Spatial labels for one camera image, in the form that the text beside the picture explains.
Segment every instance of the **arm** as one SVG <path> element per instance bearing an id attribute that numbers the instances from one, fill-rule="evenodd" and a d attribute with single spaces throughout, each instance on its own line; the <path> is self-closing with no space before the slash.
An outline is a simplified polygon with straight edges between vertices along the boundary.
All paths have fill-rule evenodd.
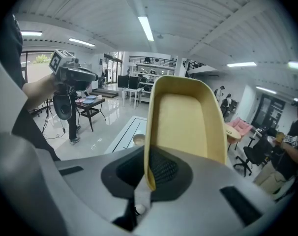
<path id="1" fill-rule="evenodd" d="M 57 81 L 54 74 L 47 75 L 36 82 L 24 84 L 22 91 L 28 97 L 25 104 L 26 109 L 31 110 L 36 108 L 56 90 Z"/>
<path id="2" fill-rule="evenodd" d="M 283 143 L 281 147 L 288 153 L 292 160 L 298 164 L 298 149 L 290 146 L 287 143 Z"/>

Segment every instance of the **computer monitor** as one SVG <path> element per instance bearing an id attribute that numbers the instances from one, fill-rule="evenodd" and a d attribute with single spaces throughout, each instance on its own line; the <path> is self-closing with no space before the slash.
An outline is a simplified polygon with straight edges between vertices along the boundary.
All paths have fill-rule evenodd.
<path id="1" fill-rule="evenodd" d="M 119 75 L 118 88 L 128 88 L 128 76 Z"/>
<path id="2" fill-rule="evenodd" d="M 139 77 L 130 76 L 129 77 L 129 89 L 137 89 L 138 88 L 138 79 Z"/>

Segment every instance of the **ceiling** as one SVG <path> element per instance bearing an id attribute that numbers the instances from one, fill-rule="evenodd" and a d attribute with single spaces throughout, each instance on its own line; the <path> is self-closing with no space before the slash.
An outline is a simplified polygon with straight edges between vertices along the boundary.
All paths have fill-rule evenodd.
<path id="1" fill-rule="evenodd" d="M 27 48 L 73 45 L 90 53 L 179 55 L 298 94 L 298 71 L 287 67 L 288 61 L 298 61 L 298 31 L 277 0 L 19 0 L 14 14 L 22 30 L 43 31 L 41 37 L 24 39 Z M 147 41 L 138 21 L 143 15 L 154 42 Z M 70 37 L 95 47 L 70 42 Z M 245 61 L 258 66 L 226 66 Z"/>

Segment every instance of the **fluorescent light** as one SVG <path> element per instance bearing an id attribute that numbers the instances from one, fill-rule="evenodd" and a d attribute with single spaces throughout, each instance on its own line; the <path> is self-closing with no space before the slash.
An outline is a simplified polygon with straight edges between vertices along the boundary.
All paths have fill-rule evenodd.
<path id="1" fill-rule="evenodd" d="M 298 62 L 289 62 L 288 63 L 290 68 L 298 69 Z"/>
<path id="2" fill-rule="evenodd" d="M 256 66 L 254 62 L 245 62 L 245 63 L 235 63 L 235 64 L 227 64 L 228 67 L 236 67 L 236 66 Z"/>
<path id="3" fill-rule="evenodd" d="M 88 45 L 88 46 L 95 46 L 95 45 L 90 44 L 88 42 L 84 42 L 84 41 L 81 41 L 81 40 L 78 40 L 78 39 L 74 39 L 74 38 L 70 38 L 69 41 L 77 42 L 77 43 Z"/>
<path id="4" fill-rule="evenodd" d="M 147 36 L 147 39 L 149 41 L 154 41 L 153 35 L 152 35 L 152 32 L 151 32 L 151 29 L 150 29 L 148 18 L 147 17 L 138 17 L 138 19 L 139 19 L 139 21 L 141 23 L 141 26 L 144 29 L 144 32 L 145 32 L 145 34 Z"/>
<path id="5" fill-rule="evenodd" d="M 260 89 L 260 90 L 263 90 L 263 91 L 266 91 L 266 92 L 270 92 L 270 93 L 273 93 L 273 94 L 277 94 L 277 92 L 273 91 L 273 90 L 269 90 L 269 89 L 266 89 L 266 88 L 261 88 L 261 87 L 256 87 L 257 89 Z"/>
<path id="6" fill-rule="evenodd" d="M 22 36 L 41 36 L 41 31 L 35 31 L 35 30 L 22 30 L 21 31 Z"/>

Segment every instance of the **pink sofa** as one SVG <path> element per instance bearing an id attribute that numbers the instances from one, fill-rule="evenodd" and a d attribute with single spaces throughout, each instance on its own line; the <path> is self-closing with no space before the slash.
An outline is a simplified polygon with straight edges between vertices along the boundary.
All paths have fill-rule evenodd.
<path id="1" fill-rule="evenodd" d="M 236 118 L 235 120 L 233 120 L 232 122 L 227 122 L 227 124 L 231 127 L 233 127 L 240 135 L 241 135 L 241 139 L 243 136 L 245 136 L 251 129 L 252 129 L 252 125 L 249 123 L 246 123 L 245 121 L 243 121 L 240 117 Z"/>

